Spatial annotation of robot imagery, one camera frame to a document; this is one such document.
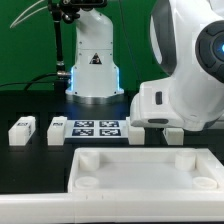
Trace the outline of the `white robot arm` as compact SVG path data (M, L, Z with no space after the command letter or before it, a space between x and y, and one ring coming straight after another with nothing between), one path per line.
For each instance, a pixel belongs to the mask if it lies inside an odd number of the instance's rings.
M113 25L81 7L67 97L101 103L123 94L113 62ZM224 0L157 0L150 41L166 78L140 85L132 100L134 127L201 131L224 115Z

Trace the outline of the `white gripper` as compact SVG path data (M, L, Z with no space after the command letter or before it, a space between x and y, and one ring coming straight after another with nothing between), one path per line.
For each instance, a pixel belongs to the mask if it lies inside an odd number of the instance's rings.
M178 80L143 82L130 106L130 124L134 127L184 128Z

